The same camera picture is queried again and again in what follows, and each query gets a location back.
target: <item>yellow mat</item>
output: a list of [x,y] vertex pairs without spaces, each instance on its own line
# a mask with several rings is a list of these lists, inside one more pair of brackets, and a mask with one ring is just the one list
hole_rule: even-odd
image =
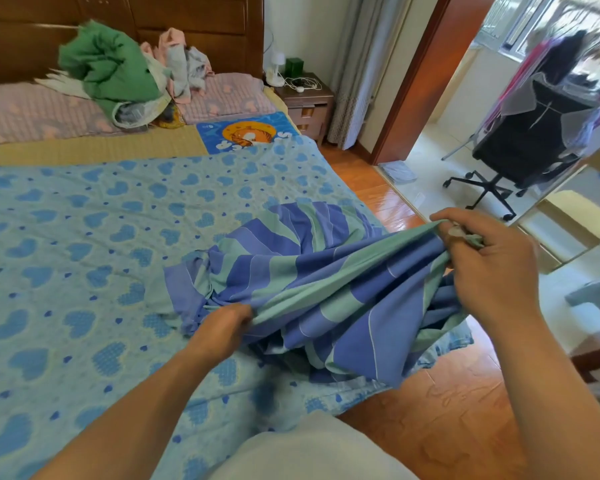
[[[265,88],[264,93],[277,110],[288,114],[287,106],[271,88]],[[195,125],[174,130],[151,128],[145,133],[124,136],[0,144],[0,166],[77,165],[198,155],[208,155],[208,152]]]

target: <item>gray curtain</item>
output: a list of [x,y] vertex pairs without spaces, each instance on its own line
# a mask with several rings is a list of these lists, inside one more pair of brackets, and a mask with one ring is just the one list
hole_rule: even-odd
[[331,88],[336,107],[327,140],[346,150],[365,119],[401,0],[351,0],[335,62]]

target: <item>black office chair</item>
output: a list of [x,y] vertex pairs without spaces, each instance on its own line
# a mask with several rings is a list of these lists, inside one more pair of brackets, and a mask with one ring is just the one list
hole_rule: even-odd
[[[554,163],[570,161],[572,155],[564,159],[562,138],[562,115],[595,109],[595,102],[586,102],[537,80],[530,81],[536,94],[536,108],[532,111],[501,116],[488,135],[475,147],[473,158],[481,160],[497,175],[487,180],[477,171],[469,172],[465,178],[451,177],[445,183],[448,187],[453,180],[483,188],[482,195],[467,209],[474,209],[488,193],[492,193],[507,208],[510,214],[503,217],[508,222],[516,217],[507,199],[514,192],[498,185],[506,178],[514,183],[522,197],[527,189],[540,182],[545,171]],[[473,176],[479,181],[470,180]]]

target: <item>nightstand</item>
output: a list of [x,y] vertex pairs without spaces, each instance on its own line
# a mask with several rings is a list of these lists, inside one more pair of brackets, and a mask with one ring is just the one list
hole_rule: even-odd
[[296,124],[300,133],[322,144],[333,113],[335,96],[316,74],[305,72],[304,77],[320,81],[322,88],[305,89],[303,93],[286,86],[273,90],[289,108],[289,118]]

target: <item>chair base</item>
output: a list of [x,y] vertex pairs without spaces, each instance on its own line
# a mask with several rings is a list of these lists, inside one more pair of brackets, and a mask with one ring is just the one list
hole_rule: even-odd
[[[476,180],[469,180],[473,176],[478,177],[480,179],[480,181],[478,182]],[[455,180],[456,182],[462,182],[464,184],[474,185],[475,187],[480,187],[481,189],[484,189],[484,191],[482,192],[482,195],[480,195],[480,197],[478,197],[478,200],[475,201],[475,203],[473,205],[466,206],[467,209],[470,209],[470,210],[475,209],[476,206],[480,203],[480,201],[484,198],[485,195],[487,195],[488,193],[492,193],[496,196],[496,198],[500,201],[500,203],[503,204],[507,208],[507,210],[510,212],[510,214],[506,214],[503,216],[504,222],[509,222],[517,216],[515,211],[511,208],[511,206],[507,202],[507,199],[511,196],[511,194],[513,193],[513,190],[509,190],[509,189],[506,189],[504,187],[500,187],[497,185],[497,183],[499,181],[501,181],[502,175],[498,174],[494,177],[494,179],[487,180],[485,177],[481,176],[480,173],[478,173],[477,171],[472,171],[472,172],[467,173],[465,175],[465,177],[466,178],[451,177],[443,184],[443,186],[444,186],[444,188],[447,188],[449,185],[451,185],[451,182]]]

